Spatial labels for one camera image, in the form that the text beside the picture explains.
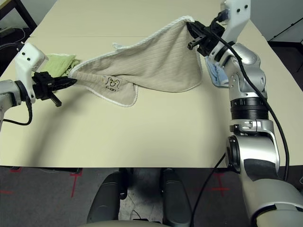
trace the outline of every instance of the power cord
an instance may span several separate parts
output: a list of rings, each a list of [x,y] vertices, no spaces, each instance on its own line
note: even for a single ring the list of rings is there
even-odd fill
[[[217,164],[214,166],[214,168],[212,169],[212,171],[210,172],[210,174],[208,175],[207,179],[204,181],[204,184],[200,190],[200,193],[198,195],[198,198],[196,200],[196,203],[195,203],[195,206],[194,206],[194,209],[193,209],[193,212],[192,212],[192,215],[191,215],[191,220],[190,220],[190,227],[193,227],[194,226],[194,218],[195,218],[195,213],[196,213],[196,210],[197,210],[197,207],[198,207],[198,204],[200,202],[200,199],[201,199],[201,196],[202,196],[202,193],[207,185],[207,183],[209,182],[210,178],[212,177],[212,175],[214,174],[216,168],[219,166],[219,164],[223,161],[223,159],[225,158],[225,153],[223,154],[223,156],[220,158],[220,160],[217,162]]]
[[[212,20],[211,25],[210,25],[210,32],[211,32],[211,34],[218,41],[220,41],[221,43],[223,43],[233,53],[233,55],[235,56],[235,58],[238,60],[239,67],[241,69],[243,77],[246,79],[246,81],[248,82],[248,84],[254,89],[254,91],[260,97],[260,99],[264,103],[265,107],[270,112],[270,114],[272,115],[274,121],[276,122],[276,125],[277,125],[277,127],[279,129],[279,132],[280,132],[280,135],[281,135],[281,138],[282,138],[284,150],[285,150],[284,180],[287,181],[287,179],[288,179],[288,171],[289,171],[289,152],[288,152],[288,146],[287,146],[285,135],[283,133],[282,126],[280,125],[280,122],[279,122],[278,118],[276,117],[275,112],[273,111],[273,109],[271,108],[271,106],[269,105],[269,103],[267,102],[267,100],[265,99],[265,97],[262,95],[262,93],[259,91],[259,89],[251,82],[251,80],[247,76],[247,74],[245,72],[245,69],[243,67],[243,64],[242,64],[242,58],[237,54],[237,52],[232,48],[232,46],[230,46],[225,40],[223,40],[221,37],[219,37],[216,33],[213,32],[213,26],[216,23],[216,21],[222,22],[223,20],[226,19],[225,16],[226,16],[225,11],[222,11],[222,13],[219,13],[218,16]]]
[[[17,48],[18,51],[20,51],[22,49],[22,47],[24,46],[24,44],[22,43],[7,43],[7,44],[2,44],[0,45],[0,51],[4,48],[10,47],[10,46],[15,46]]]
[[[3,119],[3,121],[13,123],[13,124],[17,124],[17,125],[23,125],[23,126],[29,125],[33,120],[33,109],[32,109],[32,103],[30,102],[30,99],[29,99],[28,96],[26,98],[25,103],[27,105],[27,110],[28,110],[28,122],[21,123],[21,122],[16,122],[16,121],[13,121],[13,120],[8,120],[8,119]]]

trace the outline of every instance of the towel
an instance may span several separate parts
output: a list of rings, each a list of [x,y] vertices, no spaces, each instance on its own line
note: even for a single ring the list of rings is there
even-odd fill
[[[217,87],[228,87],[228,77],[219,63],[210,62],[208,56],[205,57],[205,63],[213,84]]]
[[[43,66],[42,71],[47,71],[52,77],[67,76],[72,68],[79,64],[79,60],[75,59],[76,55],[64,53],[48,54],[48,61]]]
[[[69,77],[97,96],[123,107],[132,106],[138,86],[165,92],[187,91],[201,82],[197,51],[187,44],[192,37],[181,17],[133,46],[113,44],[115,51],[80,63]]]

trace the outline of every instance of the blue cloth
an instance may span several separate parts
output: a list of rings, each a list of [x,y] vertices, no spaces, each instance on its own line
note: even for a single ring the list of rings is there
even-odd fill
[[[205,57],[205,62],[213,84],[217,87],[228,87],[228,77],[219,63],[210,62],[208,56]]]

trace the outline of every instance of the wall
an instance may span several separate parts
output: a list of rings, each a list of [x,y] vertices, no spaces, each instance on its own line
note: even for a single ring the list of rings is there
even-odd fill
[[[267,40],[272,39],[274,35],[279,34],[302,17],[303,0],[251,0],[251,21]],[[301,41],[303,39],[302,27],[298,26],[297,29],[301,29],[301,33],[292,30],[291,34],[284,36],[284,41],[296,40],[296,35],[300,36],[299,41]]]
[[[272,41],[295,42],[299,43],[303,40],[303,20],[290,27],[282,34],[274,38]]]
[[[37,25],[42,21],[44,16],[52,8],[56,1],[57,0],[21,0]],[[0,28],[5,28],[8,26],[28,27],[15,9],[13,9],[0,21]]]

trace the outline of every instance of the white bracket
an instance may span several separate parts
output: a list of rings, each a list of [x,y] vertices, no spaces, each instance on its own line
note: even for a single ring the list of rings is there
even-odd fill
[[[33,90],[32,72],[39,72],[48,58],[34,45],[27,43],[15,57],[17,76],[27,90],[31,103],[36,96]]]
[[[227,27],[222,35],[222,39],[226,42],[237,42],[237,38],[247,22],[250,19],[250,0],[225,0],[221,3],[221,11],[227,9],[228,19],[225,21]],[[214,62],[216,54],[224,47],[219,42],[209,55],[209,59]]]

